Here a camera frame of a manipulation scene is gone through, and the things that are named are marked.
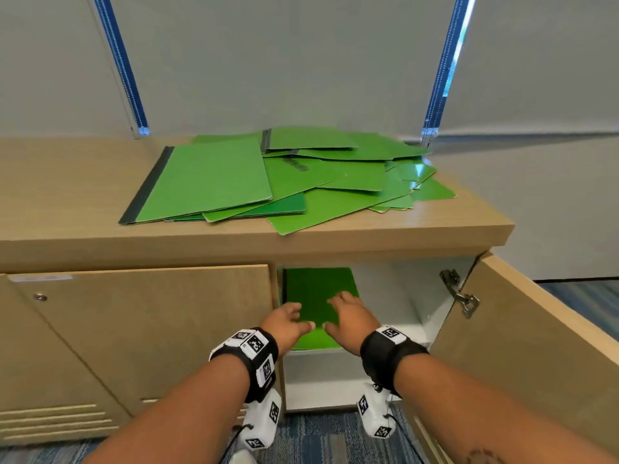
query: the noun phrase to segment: patterned carpet floor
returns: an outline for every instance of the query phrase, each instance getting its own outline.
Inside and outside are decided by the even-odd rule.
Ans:
[[[540,285],[619,341],[619,280]],[[395,415],[408,427],[399,409]],[[423,456],[410,428],[408,434]],[[259,464],[423,464],[399,430],[387,440],[368,437],[356,411],[288,414],[275,440],[270,449],[256,454]],[[79,464],[99,443],[0,448],[0,464]]]

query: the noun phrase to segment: black cable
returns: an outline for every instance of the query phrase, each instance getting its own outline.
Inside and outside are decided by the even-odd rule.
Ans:
[[[398,428],[400,429],[400,432],[404,435],[404,437],[406,438],[406,441],[408,441],[408,444],[410,444],[411,449],[413,450],[413,452],[415,453],[415,456],[417,456],[417,459],[419,460],[419,462],[421,462],[421,464],[423,464],[423,459],[422,457],[419,455],[419,453],[417,452],[417,448],[415,448],[415,446],[413,445],[413,442],[410,440],[410,438],[408,437],[408,432],[406,431],[406,429],[402,426],[402,424],[398,421],[397,418],[395,418],[393,415],[391,415],[390,413],[384,415],[383,417],[385,418],[392,418],[394,422],[396,422],[396,425],[398,425]]]
[[[234,444],[238,436],[241,434],[241,431],[243,431],[243,429],[245,428],[249,428],[250,430],[252,430],[254,429],[254,426],[248,423],[247,425],[243,425],[241,428],[239,428],[236,431],[235,435],[232,437],[232,439],[228,443],[228,447],[226,448],[226,451],[223,452],[223,456],[221,456],[221,459],[219,460],[219,464],[221,464],[223,460],[226,459],[226,454],[228,454],[228,451],[230,451],[230,448],[232,448],[232,445]]]

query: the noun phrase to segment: roller blind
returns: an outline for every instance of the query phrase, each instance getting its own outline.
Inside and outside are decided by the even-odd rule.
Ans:
[[[2,0],[0,30],[0,135],[131,136],[88,0]]]
[[[112,0],[153,134],[419,136],[454,0]]]
[[[619,131],[619,0],[477,0],[439,134]]]

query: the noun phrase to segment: forearm tattoo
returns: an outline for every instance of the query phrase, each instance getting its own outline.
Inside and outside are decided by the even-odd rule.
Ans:
[[[506,462],[488,449],[474,449],[468,453],[466,464],[506,464]]]

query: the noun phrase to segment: black wristband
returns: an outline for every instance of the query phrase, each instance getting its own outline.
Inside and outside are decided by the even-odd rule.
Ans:
[[[209,361],[223,354],[241,359],[250,374],[250,390],[245,403],[261,402],[275,382],[274,366],[279,347],[273,335],[259,327],[240,330],[216,347]]]
[[[384,326],[365,338],[360,353],[363,369],[372,381],[399,396],[393,379],[400,361],[407,355],[428,350],[393,327]]]

